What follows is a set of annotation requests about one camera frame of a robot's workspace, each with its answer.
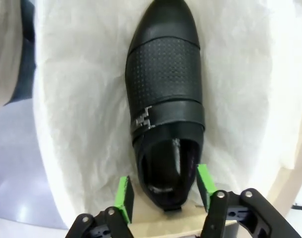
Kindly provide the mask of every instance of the metal bolt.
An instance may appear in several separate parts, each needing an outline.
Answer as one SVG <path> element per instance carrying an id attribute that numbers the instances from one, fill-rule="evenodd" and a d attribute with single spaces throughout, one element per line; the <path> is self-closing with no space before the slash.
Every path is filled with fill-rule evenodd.
<path id="1" fill-rule="evenodd" d="M 89 220 L 88 217 L 84 217 L 82 221 L 83 221 L 83 222 L 88 222 L 88 220 Z"/>
<path id="2" fill-rule="evenodd" d="M 108 214 L 110 214 L 110 215 L 112 215 L 114 213 L 115 213 L 115 211 L 112 208 L 108 211 Z"/>
<path id="3" fill-rule="evenodd" d="M 217 193 L 217 197 L 219 198 L 223 198 L 225 196 L 225 194 L 223 192 L 218 192 Z"/>
<path id="4" fill-rule="evenodd" d="M 252 197 L 252 192 L 247 191 L 247 192 L 246 192 L 246 197 Z"/>

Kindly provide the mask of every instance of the wrinkled white paper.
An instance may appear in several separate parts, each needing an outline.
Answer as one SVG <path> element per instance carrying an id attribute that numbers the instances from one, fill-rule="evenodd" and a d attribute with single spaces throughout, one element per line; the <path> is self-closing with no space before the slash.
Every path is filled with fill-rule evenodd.
<path id="1" fill-rule="evenodd" d="M 113 204 L 136 177 L 124 71 L 151 0 L 39 0 L 34 111 L 43 162 L 67 226 Z M 202 162 L 235 192 L 266 195 L 293 168 L 302 119 L 302 0 L 188 0 L 199 33 Z M 196 188 L 190 199 L 199 200 Z"/>

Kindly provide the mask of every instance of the black shoe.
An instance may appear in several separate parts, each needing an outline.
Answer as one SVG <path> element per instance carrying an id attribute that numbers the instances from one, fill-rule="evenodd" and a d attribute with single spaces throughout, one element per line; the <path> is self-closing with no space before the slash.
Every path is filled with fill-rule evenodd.
<path id="1" fill-rule="evenodd" d="M 140 184 L 164 210 L 187 200 L 204 132 L 200 44 L 183 0 L 154 0 L 126 64 L 131 134 Z"/>

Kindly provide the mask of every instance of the gray floor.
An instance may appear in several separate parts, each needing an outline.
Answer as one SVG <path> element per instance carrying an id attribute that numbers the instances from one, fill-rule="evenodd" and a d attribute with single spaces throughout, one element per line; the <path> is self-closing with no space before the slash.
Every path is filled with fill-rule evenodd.
<path id="1" fill-rule="evenodd" d="M 0 218 L 66 228 L 43 167 L 31 100 L 0 108 Z"/>

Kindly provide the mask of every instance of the beige fabric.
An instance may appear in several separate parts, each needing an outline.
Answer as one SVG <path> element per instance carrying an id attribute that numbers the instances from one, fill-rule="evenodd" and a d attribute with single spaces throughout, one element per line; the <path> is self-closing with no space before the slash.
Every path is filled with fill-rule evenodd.
<path id="1" fill-rule="evenodd" d="M 6 104 L 15 88 L 22 49 L 19 0 L 0 0 L 0 106 Z"/>

